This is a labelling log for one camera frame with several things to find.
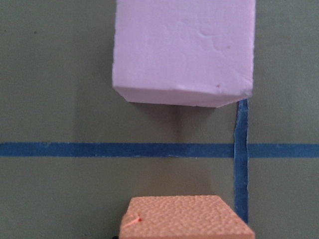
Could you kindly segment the pink foam cube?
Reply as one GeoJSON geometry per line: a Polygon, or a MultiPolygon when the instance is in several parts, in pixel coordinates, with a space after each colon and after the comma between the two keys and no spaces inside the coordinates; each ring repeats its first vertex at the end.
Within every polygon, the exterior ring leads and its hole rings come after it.
{"type": "Polygon", "coordinates": [[[113,88],[128,102],[218,108],[253,92],[253,0],[119,0],[113,88]]]}

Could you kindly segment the orange foam cube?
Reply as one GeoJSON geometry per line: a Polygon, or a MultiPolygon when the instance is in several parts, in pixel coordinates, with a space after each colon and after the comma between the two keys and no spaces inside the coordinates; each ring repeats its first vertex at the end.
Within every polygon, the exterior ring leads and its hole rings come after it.
{"type": "Polygon", "coordinates": [[[121,239],[253,239],[255,233],[219,196],[134,197],[121,239]]]}

